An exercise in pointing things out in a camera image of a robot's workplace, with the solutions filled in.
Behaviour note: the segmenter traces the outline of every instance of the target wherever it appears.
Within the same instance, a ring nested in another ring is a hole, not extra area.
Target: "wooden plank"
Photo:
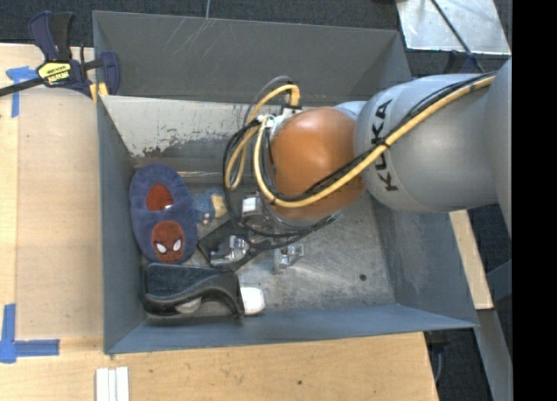
[[[43,61],[34,45],[3,44],[0,50],[1,71],[25,65],[34,68]],[[78,58],[77,49],[73,50]],[[87,49],[85,57],[90,59],[92,53]],[[6,77],[1,85],[10,83]],[[11,96],[1,102],[5,113]],[[3,289],[6,304],[17,302],[16,337],[100,335],[103,317],[95,105],[74,90],[46,90],[40,85],[20,92],[20,114],[10,123],[18,125],[18,133],[11,132],[6,137],[10,146],[3,146],[9,158],[3,158],[2,171],[10,181],[2,186],[13,188],[16,180],[17,217],[13,200],[3,198],[2,204],[11,207],[2,208],[3,217],[9,220],[6,225],[2,223],[2,229],[13,231],[17,223],[17,272],[12,263],[14,252],[2,255],[11,268],[2,267],[0,272],[12,276],[2,279],[3,286],[13,286],[13,276],[17,275],[17,301],[13,300],[13,290]],[[6,195],[13,198],[9,190]],[[7,234],[3,242],[13,243],[13,236]],[[3,248],[9,249],[8,244],[3,243]]]
[[[0,87],[9,84],[10,79],[4,75]],[[11,102],[11,96],[0,97],[0,304],[16,302],[18,121],[11,117]]]
[[[491,310],[494,307],[493,299],[487,284],[486,272],[481,262],[480,251],[476,244],[468,211],[454,211],[449,216],[472,293],[473,305],[476,310]]]
[[[0,367],[0,399],[94,399],[97,368],[127,366],[131,401],[438,400],[423,334],[105,356],[101,338]]]

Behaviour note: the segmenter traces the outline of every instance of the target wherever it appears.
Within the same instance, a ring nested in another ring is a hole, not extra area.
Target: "blue slipper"
[[[130,214],[139,248],[150,262],[181,264],[198,244],[193,198],[171,167],[148,164],[130,184]]]

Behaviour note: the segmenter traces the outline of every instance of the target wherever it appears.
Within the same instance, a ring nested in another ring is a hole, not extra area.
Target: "blue clamp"
[[[120,63],[114,51],[106,50],[99,59],[84,61],[84,48],[81,49],[81,62],[71,58],[69,45],[70,23],[73,13],[51,13],[42,11],[29,22],[30,35],[34,44],[43,52],[44,62],[36,69],[35,77],[0,89],[0,97],[43,84],[47,87],[64,87],[91,96],[92,82],[87,71],[103,69],[103,80],[111,95],[117,93],[120,85]]]
[[[59,339],[16,341],[16,305],[3,308],[2,340],[0,340],[0,363],[14,364],[17,358],[31,356],[56,356],[59,354]]]

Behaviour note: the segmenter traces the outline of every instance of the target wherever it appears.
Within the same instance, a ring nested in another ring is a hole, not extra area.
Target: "wooden board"
[[[43,61],[34,45],[5,44],[1,50],[2,72],[35,68]],[[86,57],[91,55],[88,49]],[[9,78],[3,78],[2,85],[8,84]],[[1,98],[3,113],[11,99]],[[17,219],[12,205],[5,208],[12,225],[3,223],[3,229],[13,230],[17,221],[16,338],[99,336],[103,316],[95,104],[76,91],[41,85],[20,92],[19,116],[8,115],[11,132],[17,127],[18,133],[10,132],[11,147],[4,148],[10,157],[3,161],[5,168],[18,164],[13,169]]]
[[[95,370],[127,366],[131,401],[438,400],[421,333],[302,344],[103,355],[66,340],[56,358],[0,366],[0,399],[93,400]]]

